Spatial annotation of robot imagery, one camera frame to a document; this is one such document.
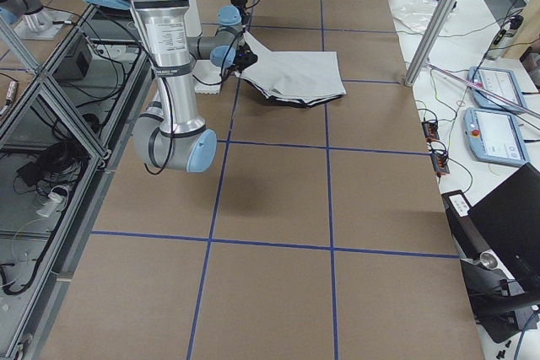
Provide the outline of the black laptop computer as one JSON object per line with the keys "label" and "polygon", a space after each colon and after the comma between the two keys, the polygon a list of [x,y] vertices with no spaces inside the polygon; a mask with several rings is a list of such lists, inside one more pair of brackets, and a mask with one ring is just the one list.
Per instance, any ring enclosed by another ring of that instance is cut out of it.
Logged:
{"label": "black laptop computer", "polygon": [[491,250],[526,290],[539,288],[539,171],[524,164],[469,210]]}

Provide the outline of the black monitor stand base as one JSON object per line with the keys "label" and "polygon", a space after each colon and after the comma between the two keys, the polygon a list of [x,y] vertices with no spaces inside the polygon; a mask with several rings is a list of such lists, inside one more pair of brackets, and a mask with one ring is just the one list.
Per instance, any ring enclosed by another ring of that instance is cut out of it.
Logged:
{"label": "black monitor stand base", "polygon": [[539,286],[505,277],[499,270],[488,270],[460,261],[474,318],[496,343],[524,330],[538,328]]}

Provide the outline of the upper blue teach pendant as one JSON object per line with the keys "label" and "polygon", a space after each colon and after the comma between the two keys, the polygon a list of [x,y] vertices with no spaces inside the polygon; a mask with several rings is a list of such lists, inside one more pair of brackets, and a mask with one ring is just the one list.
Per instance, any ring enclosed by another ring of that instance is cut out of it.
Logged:
{"label": "upper blue teach pendant", "polygon": [[[515,74],[508,69],[499,69],[491,67],[471,67],[467,79],[477,86],[510,100],[520,107],[526,107],[526,101],[522,95],[521,88],[516,80]],[[472,96],[478,107],[489,110],[508,110],[510,112],[521,113],[513,105],[493,98],[476,89],[472,91]]]}

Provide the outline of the blue teach pendant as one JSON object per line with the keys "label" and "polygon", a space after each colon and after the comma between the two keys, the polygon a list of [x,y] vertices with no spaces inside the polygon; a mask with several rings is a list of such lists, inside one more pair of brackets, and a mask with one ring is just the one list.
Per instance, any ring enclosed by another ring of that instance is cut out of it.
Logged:
{"label": "blue teach pendant", "polygon": [[[516,80],[515,74],[508,69],[499,69],[491,67],[471,67],[467,79],[477,86],[510,100],[520,107],[526,107],[526,101],[522,95],[521,88]],[[508,110],[510,112],[521,113],[513,105],[493,98],[476,89],[472,91],[472,96],[478,107],[489,110]]]}
{"label": "blue teach pendant", "polygon": [[463,124],[468,146],[478,161],[512,167],[530,162],[516,118],[511,113],[468,108]]}

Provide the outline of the clear plastic sheet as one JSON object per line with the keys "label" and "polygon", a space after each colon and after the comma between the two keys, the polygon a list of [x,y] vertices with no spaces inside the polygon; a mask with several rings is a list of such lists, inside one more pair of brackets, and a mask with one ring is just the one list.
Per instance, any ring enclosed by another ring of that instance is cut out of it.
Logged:
{"label": "clear plastic sheet", "polygon": [[414,33],[423,34],[438,6],[436,0],[413,0],[402,6],[391,7],[394,19]]}

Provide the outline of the silver reacher grabber tool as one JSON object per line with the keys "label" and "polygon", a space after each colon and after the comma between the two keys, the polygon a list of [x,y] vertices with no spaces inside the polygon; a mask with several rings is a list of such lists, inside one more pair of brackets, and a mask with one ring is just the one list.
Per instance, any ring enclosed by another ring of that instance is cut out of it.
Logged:
{"label": "silver reacher grabber tool", "polygon": [[517,78],[510,70],[496,68],[476,69],[472,67],[469,71],[471,77],[465,79],[431,63],[426,63],[426,67],[465,84],[468,88],[482,94],[493,105],[498,100],[506,109],[520,111],[521,113],[539,118],[537,112],[527,108],[527,103],[524,100]]}

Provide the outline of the lower blue teach pendant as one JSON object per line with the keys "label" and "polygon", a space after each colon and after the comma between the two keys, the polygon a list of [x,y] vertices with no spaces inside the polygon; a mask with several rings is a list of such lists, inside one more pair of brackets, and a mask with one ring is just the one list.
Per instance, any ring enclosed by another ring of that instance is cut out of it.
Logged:
{"label": "lower blue teach pendant", "polygon": [[511,113],[468,108],[463,124],[468,146],[478,161],[512,167],[530,162],[516,118]]}

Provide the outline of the aluminium frame post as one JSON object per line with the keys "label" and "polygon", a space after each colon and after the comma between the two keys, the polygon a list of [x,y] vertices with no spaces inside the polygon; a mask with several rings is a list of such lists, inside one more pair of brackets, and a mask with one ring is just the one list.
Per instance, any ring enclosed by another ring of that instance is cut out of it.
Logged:
{"label": "aluminium frame post", "polygon": [[442,27],[452,10],[456,0],[440,0],[435,8],[434,14],[429,21],[422,40],[418,44],[418,48],[413,55],[413,60],[410,62],[407,73],[404,77],[404,84],[412,87],[418,78],[422,67],[427,62],[430,51],[442,30]]}

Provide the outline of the white cartoon print t-shirt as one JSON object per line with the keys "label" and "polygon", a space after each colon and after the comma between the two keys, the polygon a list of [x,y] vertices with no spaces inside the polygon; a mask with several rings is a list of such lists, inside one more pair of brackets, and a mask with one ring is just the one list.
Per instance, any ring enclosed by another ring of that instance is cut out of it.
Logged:
{"label": "white cartoon print t-shirt", "polygon": [[250,33],[244,39],[258,60],[238,77],[266,98],[313,106],[346,94],[335,51],[271,51]]}

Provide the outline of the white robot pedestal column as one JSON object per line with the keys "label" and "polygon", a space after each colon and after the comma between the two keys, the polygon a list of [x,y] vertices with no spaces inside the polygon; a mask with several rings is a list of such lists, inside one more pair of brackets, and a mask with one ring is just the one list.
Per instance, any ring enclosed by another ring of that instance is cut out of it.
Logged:
{"label": "white robot pedestal column", "polygon": [[192,58],[192,75],[197,94],[219,94],[222,86],[224,42],[218,36],[203,34],[197,0],[189,0],[185,16],[189,52]]}

